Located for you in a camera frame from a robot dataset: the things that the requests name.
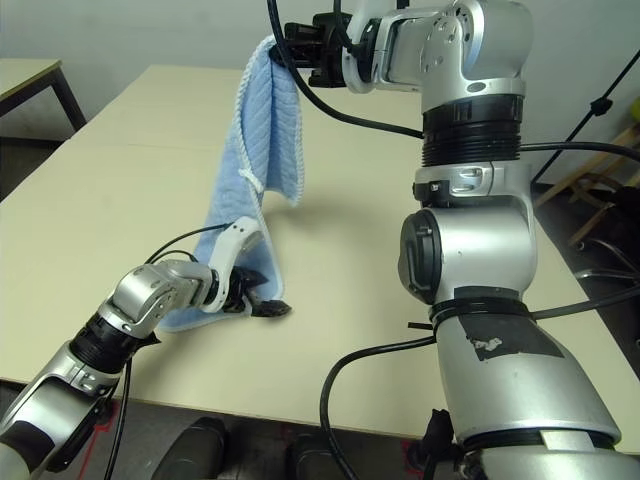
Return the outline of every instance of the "black shoe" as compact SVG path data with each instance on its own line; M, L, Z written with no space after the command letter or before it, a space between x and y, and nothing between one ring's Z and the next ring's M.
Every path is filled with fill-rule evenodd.
M224 463L226 437L221 420L200 418L169 447L151 480L218 478Z

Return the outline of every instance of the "black clamp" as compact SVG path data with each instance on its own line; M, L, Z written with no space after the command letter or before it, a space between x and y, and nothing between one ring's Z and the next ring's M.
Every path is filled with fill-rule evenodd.
M613 100L610 100L607 97L596 98L591 102L591 113L596 117L599 117L607 113L612 105Z

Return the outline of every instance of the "black ring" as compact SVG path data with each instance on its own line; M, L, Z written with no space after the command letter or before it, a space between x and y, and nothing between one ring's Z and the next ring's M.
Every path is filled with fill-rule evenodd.
M531 318L527 306L519 300L498 297L455 298L437 303L431 308L429 319L433 323L434 334L438 326L451 317L472 313L495 313Z

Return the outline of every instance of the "table leg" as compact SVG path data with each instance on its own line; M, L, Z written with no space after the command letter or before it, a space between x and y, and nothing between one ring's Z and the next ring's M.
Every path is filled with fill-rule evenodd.
M64 74L60 68L56 68L53 71L53 83L51 84L53 91L55 92L64 112L67 114L71 125L78 131L87 124L87 120L84 118L80 105L73 96L73 92L67 83L67 79L64 78Z

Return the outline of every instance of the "floor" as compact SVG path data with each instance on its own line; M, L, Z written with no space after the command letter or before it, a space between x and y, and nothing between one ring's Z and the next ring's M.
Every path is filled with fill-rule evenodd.
M3 142L0 146L0 200L41 165L52 151L51 145L33 147ZM566 246L568 235L591 214L592 209L584 205L567 208L567 198L563 196L557 197L538 211L541 224L574 271L593 266L618 267L613 259L597 248L588 248L579 252ZM624 284L586 280L583 286L589 296L595 298L624 287ZM636 344L636 339L640 337L639 312L640 302L636 301L608 307L601 310L600 314L640 378L640 348ZM0 382L0 414L5 411L15 395L16 392L10 388L10 385ZM203 415L223 419L230 432L227 467L219 477L225 480L284 479L284 457L287 446L300 434L315 434L318 431L317 428L310 426L132 402L129 406L122 449L113 478L150 479L164 452L175 438ZM347 457L362 478L372 480L421 478L419 473L412 471L405 464L406 439L353 432L338 432L338 434ZM56 475L45 474L42 478L57 480L103 478L112 435L111 431L97 436L91 461L88 462L82 476L79 474L87 454L87 446L65 472ZM314 479L343 478L329 458L322 457L314 461L318 462L313 468L317 475L313 477Z

